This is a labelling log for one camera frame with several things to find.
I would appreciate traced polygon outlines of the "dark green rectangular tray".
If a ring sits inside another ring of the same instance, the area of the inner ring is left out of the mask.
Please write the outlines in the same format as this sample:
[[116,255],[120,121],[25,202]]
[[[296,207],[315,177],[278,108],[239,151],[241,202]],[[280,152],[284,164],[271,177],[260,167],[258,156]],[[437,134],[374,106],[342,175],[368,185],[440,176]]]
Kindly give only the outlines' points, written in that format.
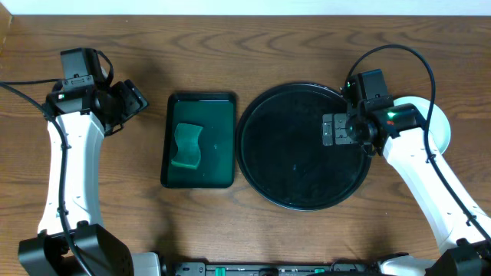
[[[179,123],[203,127],[197,169],[171,164],[176,155],[174,132]],[[236,98],[232,93],[175,93],[167,103],[161,185],[168,189],[224,189],[235,173]]]

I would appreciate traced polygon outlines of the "round black serving tray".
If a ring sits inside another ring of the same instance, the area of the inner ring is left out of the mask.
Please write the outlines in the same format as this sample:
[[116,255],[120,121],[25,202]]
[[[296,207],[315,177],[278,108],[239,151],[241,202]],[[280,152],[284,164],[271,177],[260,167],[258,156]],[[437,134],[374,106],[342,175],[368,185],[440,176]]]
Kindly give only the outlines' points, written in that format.
[[287,209],[330,208],[364,181],[371,158],[359,145],[326,146],[322,117],[345,113],[334,89],[315,83],[273,87],[248,105],[236,128],[236,158],[249,184]]

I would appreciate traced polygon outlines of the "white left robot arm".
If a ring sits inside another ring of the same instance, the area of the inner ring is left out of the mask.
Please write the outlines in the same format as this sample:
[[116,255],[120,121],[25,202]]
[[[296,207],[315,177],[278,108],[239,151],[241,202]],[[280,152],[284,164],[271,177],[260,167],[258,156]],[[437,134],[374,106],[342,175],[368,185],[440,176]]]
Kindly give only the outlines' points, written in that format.
[[160,274],[158,254],[133,254],[104,228],[99,202],[102,142],[146,108],[146,99],[130,80],[61,84],[41,105],[51,141],[48,197],[37,236],[19,243],[22,267],[29,275]]

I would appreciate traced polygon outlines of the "pale green back plate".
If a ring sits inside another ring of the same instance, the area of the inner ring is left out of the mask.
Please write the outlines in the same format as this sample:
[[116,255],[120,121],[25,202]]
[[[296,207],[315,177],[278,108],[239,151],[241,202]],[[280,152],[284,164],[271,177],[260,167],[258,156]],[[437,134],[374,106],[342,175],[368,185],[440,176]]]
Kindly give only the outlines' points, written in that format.
[[[422,97],[406,96],[397,98],[394,101],[395,106],[403,104],[413,104],[427,118],[430,107],[430,101]],[[441,154],[445,153],[450,145],[451,128],[450,122],[444,112],[436,105],[433,105],[433,112],[430,121],[430,132],[433,135],[434,142]]]

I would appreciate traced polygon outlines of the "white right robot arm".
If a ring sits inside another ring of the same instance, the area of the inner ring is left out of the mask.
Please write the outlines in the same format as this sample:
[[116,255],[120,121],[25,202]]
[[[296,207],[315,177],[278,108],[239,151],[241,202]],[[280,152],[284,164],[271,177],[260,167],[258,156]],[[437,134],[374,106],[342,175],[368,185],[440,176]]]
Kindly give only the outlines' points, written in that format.
[[322,117],[326,146],[373,146],[406,183],[437,242],[436,261],[395,255],[378,261],[387,275],[488,275],[490,217],[463,187],[441,154],[448,125],[432,127],[427,100],[410,97],[392,107],[369,107]]

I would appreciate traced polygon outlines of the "green scrubbing sponge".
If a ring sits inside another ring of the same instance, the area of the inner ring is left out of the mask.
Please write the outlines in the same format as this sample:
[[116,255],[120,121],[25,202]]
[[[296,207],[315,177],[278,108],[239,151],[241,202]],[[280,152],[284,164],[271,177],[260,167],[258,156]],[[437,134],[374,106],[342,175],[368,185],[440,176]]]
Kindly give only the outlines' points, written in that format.
[[171,159],[171,164],[184,169],[197,169],[201,161],[199,137],[203,131],[202,126],[179,123],[174,132],[177,150]]

